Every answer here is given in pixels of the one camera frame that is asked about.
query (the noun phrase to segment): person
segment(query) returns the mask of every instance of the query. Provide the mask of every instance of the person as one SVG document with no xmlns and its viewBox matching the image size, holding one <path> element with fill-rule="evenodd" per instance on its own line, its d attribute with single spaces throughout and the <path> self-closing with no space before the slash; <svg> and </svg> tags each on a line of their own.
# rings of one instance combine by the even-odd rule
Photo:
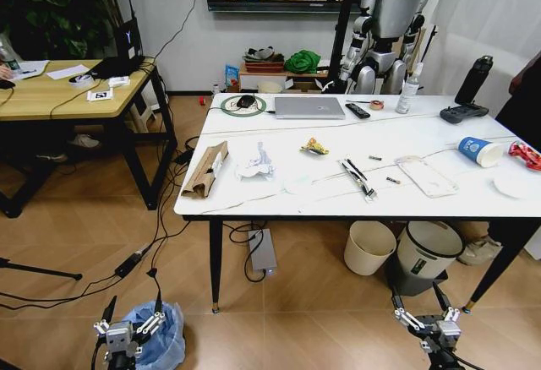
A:
<svg viewBox="0 0 541 370">
<path fill-rule="evenodd" d="M 0 80 L 9 80 L 13 77 L 11 70 L 5 64 L 0 64 Z"/>
<path fill-rule="evenodd" d="M 13 73 L 10 68 L 0 62 L 0 79 L 11 79 Z M 98 150 L 101 143 L 90 135 L 75 133 L 74 126 L 57 126 L 33 124 L 24 126 L 2 127 L 0 122 L 0 134 L 3 138 L 17 138 L 16 141 L 3 141 L 3 148 L 17 150 L 20 148 L 33 152 L 38 159 L 64 163 L 68 160 L 66 144 L 82 150 Z"/>
<path fill-rule="evenodd" d="M 496 116 L 496 121 L 537 152 L 541 150 L 541 129 L 538 125 L 541 115 L 539 81 L 541 52 L 511 81 L 511 98 Z M 484 263 L 488 258 L 493 258 L 502 245 L 518 252 L 538 230 L 539 224 L 539 220 L 492 220 L 488 236 L 468 245 L 459 260 L 465 264 Z"/>
</svg>

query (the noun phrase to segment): power strip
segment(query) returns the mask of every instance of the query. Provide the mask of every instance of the power strip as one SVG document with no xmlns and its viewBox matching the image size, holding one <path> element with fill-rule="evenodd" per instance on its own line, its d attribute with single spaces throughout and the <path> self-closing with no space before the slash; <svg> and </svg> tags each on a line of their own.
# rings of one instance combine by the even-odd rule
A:
<svg viewBox="0 0 541 370">
<path fill-rule="evenodd" d="M 250 252 L 258 245 L 263 237 L 263 241 L 260 246 L 252 253 L 252 269 L 253 271 L 265 270 L 268 275 L 272 275 L 276 270 L 276 255 L 274 253 L 274 245 L 272 244 L 272 236 L 270 229 L 264 229 L 263 231 L 250 231 L 248 232 L 248 239 L 254 237 L 249 241 Z"/>
</svg>

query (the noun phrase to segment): computer mouse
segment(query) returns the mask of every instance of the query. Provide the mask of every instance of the computer mouse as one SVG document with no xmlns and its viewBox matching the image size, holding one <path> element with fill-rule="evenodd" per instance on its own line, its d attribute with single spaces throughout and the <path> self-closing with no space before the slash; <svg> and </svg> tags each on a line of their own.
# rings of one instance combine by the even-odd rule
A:
<svg viewBox="0 0 541 370">
<path fill-rule="evenodd" d="M 238 108 L 248 108 L 255 103 L 255 97 L 253 95 L 243 95 L 237 101 Z"/>
<path fill-rule="evenodd" d="M 9 80 L 0 80 L 0 89 L 2 90 L 12 89 L 14 86 L 15 84 Z"/>
</svg>

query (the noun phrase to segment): wooden floor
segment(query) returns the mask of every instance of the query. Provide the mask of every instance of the wooden floor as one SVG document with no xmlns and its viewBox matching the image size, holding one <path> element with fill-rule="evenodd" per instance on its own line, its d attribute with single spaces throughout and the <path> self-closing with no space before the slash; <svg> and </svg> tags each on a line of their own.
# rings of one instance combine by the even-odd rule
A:
<svg viewBox="0 0 541 370">
<path fill-rule="evenodd" d="M 193 97 L 172 99 L 177 135 L 196 135 L 205 109 Z M 152 164 L 154 148 L 143 149 Z M 9 177 L 0 171 L 0 177 Z M 167 205 L 170 231 L 183 220 Z M 119 155 L 101 155 L 63 176 L 58 172 L 16 220 L 0 216 L 0 255 L 20 264 L 74 272 L 80 284 L 0 270 L 0 290 L 57 298 L 108 276 L 154 235 L 147 211 Z M 208 228 L 192 223 L 158 258 L 163 298 L 186 320 L 183 369 L 427 369 L 427 357 L 392 316 L 381 273 L 360 277 L 343 263 L 345 222 L 271 222 L 278 270 L 260 284 L 243 276 L 246 249 L 224 233 L 221 309 L 210 313 Z M 92 324 L 118 295 L 117 318 L 156 297 L 146 258 L 111 290 L 49 310 L 0 308 L 0 357 L 23 369 L 87 369 L 96 342 Z M 442 288 L 460 307 L 486 270 L 455 263 Z M 541 267 L 525 253 L 463 315 L 458 354 L 486 369 L 536 369 L 541 362 Z M 16 301 L 2 298 L 2 303 Z M 429 292 L 405 299 L 414 314 L 438 313 Z"/>
</svg>

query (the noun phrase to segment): wooden table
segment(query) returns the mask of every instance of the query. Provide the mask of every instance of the wooden table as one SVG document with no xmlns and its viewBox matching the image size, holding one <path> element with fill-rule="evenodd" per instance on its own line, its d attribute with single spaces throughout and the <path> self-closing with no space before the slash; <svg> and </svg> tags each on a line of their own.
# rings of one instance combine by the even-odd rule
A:
<svg viewBox="0 0 541 370">
<path fill-rule="evenodd" d="M 516 238 L 504 247 L 473 293 L 476 302 L 516 257 L 535 232 L 541 218 L 541 175 L 525 168 L 522 161 L 505 155 L 498 166 L 483 169 L 461 155 L 457 144 L 466 136 L 508 146 L 517 137 L 492 117 L 472 118 L 452 125 L 440 118 L 440 110 L 452 106 L 453 98 L 420 95 L 405 115 L 395 110 L 397 95 L 333 95 L 342 107 L 346 100 L 382 100 L 385 109 L 372 111 L 359 120 L 344 108 L 345 120 L 284 120 L 260 113 L 234 117 L 220 110 L 227 95 L 216 95 L 206 118 L 186 177 L 190 177 L 208 146 L 227 141 L 230 156 L 206 199 L 179 196 L 175 212 L 185 220 L 210 223 L 210 278 L 212 302 L 218 310 L 221 276 L 222 223 L 224 220 L 490 220 L 511 222 Z M 259 94 L 274 109 L 275 95 Z M 299 148 L 316 138 L 330 154 L 315 156 Z M 276 167 L 274 180 L 235 177 L 236 152 L 262 141 Z M 337 162 L 349 156 L 378 192 L 367 203 L 358 185 Z M 369 155 L 378 155 L 375 161 Z M 395 164 L 404 155 L 422 157 L 459 186 L 458 193 L 432 199 Z M 289 193 L 288 182 L 313 183 L 302 193 Z M 402 183 L 386 180 L 392 177 Z M 532 199 L 513 199 L 497 191 L 495 177 L 522 178 L 538 191 Z"/>
<path fill-rule="evenodd" d="M 37 77 L 16 81 L 14 94 L 11 99 L 0 106 L 0 123 L 2 124 L 32 124 L 33 122 L 70 125 L 103 125 L 115 146 L 122 152 L 130 171 L 134 176 L 139 191 L 148 209 L 157 207 L 157 196 L 166 175 L 172 153 L 177 147 L 174 127 L 167 108 L 167 100 L 157 67 L 148 67 L 149 73 L 138 70 L 130 75 L 131 83 L 114 89 L 111 100 L 88 102 L 86 89 L 76 89 L 69 83 L 69 78 L 53 80 L 46 75 L 51 71 L 71 68 L 83 64 L 87 68 L 94 67 L 100 60 L 66 60 L 52 61 L 46 66 L 45 72 Z M 152 83 L 165 132 L 162 133 L 133 133 L 126 127 L 124 116 L 148 82 Z M 91 89 L 108 90 L 106 80 L 96 81 Z M 149 181 L 135 151 L 135 145 L 141 141 L 167 141 L 161 162 L 154 178 Z M 0 193 L 0 208 L 9 217 L 19 216 L 23 205 L 46 181 L 54 169 L 54 164 L 31 161 L 30 171 L 21 169 L 27 174 L 25 184 L 9 199 Z"/>
</svg>

